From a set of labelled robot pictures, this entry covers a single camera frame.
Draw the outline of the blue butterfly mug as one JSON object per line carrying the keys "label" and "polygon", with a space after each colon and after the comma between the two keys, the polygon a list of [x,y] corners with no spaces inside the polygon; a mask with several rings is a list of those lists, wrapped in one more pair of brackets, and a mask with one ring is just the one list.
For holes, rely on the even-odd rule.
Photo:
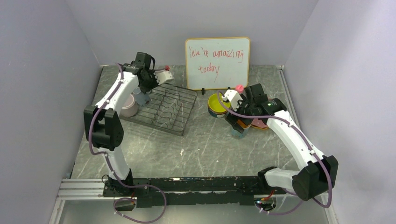
{"label": "blue butterfly mug", "polygon": [[238,130],[235,130],[233,127],[230,128],[230,133],[234,138],[241,139],[244,138],[247,135],[247,132],[250,128],[250,125],[245,125],[243,122],[237,123],[241,128],[243,128],[243,132],[239,132]]}

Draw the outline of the teal white dotted bowl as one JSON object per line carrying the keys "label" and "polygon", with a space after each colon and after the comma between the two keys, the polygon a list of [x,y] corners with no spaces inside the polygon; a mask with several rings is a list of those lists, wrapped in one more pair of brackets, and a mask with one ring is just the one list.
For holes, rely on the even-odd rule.
{"label": "teal white dotted bowl", "polygon": [[208,110],[209,114],[210,114],[212,117],[219,118],[219,119],[225,117],[225,116],[227,115],[227,113],[228,113],[227,111],[215,112],[215,111],[212,110],[210,107],[208,107],[207,110]]}

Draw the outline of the pink polka dot plate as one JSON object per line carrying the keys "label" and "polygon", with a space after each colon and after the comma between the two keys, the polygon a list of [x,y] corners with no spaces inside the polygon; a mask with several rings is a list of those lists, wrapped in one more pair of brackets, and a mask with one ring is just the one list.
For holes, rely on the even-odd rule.
{"label": "pink polka dot plate", "polygon": [[264,122],[261,119],[253,119],[251,124],[254,124],[254,125],[257,125],[257,126],[266,125],[266,124],[264,124]]}

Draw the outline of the yellow-green bowl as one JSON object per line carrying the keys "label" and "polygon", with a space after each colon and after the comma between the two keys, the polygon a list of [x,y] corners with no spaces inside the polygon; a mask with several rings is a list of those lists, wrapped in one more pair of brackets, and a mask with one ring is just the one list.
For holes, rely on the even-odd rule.
{"label": "yellow-green bowl", "polygon": [[222,106],[216,94],[212,94],[208,98],[209,111],[215,114],[224,114],[227,110]]}

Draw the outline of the grey lilac mug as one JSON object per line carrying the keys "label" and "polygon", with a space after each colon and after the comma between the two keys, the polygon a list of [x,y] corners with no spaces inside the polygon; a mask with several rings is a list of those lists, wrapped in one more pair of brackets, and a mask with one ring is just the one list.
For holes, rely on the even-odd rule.
{"label": "grey lilac mug", "polygon": [[120,114],[123,117],[132,117],[138,112],[138,104],[132,94],[130,94],[124,103]]}

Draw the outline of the yellow polka dot plate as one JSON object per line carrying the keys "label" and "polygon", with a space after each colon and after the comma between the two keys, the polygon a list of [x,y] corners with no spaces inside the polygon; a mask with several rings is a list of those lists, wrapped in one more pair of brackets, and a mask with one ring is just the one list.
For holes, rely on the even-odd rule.
{"label": "yellow polka dot plate", "polygon": [[260,130],[269,129],[269,127],[268,127],[267,125],[259,125],[259,126],[257,126],[257,125],[252,124],[251,126],[252,126],[253,128],[260,129]]}

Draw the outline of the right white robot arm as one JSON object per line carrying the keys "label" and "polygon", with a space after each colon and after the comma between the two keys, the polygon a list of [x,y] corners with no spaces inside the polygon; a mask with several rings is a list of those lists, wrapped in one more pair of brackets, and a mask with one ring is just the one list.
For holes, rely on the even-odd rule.
{"label": "right white robot arm", "polygon": [[278,136],[297,163],[297,171],[277,167],[261,171],[256,182],[261,193],[279,188],[292,190],[303,201],[323,193],[328,193],[331,199],[339,165],[337,159],[324,155],[308,140],[280,99],[269,99],[262,85],[254,84],[243,92],[232,89],[218,92],[217,101],[227,111],[226,121],[233,130],[244,133],[254,119],[262,121]]}

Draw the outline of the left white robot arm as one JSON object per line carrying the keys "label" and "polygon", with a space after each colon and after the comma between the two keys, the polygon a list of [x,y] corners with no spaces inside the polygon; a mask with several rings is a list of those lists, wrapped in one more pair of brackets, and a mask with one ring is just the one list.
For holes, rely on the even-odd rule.
{"label": "left white robot arm", "polygon": [[103,156],[109,182],[115,184],[115,190],[122,196],[130,195],[134,184],[132,171],[120,149],[124,130],[119,114],[134,90],[142,89],[146,93],[158,86],[155,71],[151,69],[155,62],[151,55],[137,52],[130,64],[117,64],[119,73],[112,87],[96,105],[88,105],[83,112],[90,153]]}

